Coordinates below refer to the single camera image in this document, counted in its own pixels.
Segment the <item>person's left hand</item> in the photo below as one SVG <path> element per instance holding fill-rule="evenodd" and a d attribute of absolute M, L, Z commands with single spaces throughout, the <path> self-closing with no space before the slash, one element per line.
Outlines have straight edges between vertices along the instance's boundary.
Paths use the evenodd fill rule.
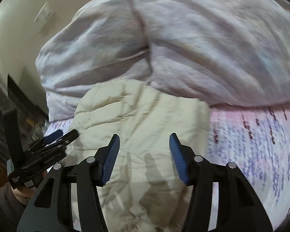
<path fill-rule="evenodd" d="M 13 193 L 13 196 L 22 204 L 27 206 L 30 199 L 35 195 L 37 191 L 36 187 L 27 188 L 25 186 L 20 186 L 19 188 L 14 189 L 10 183 L 8 183 L 10 190 Z"/>

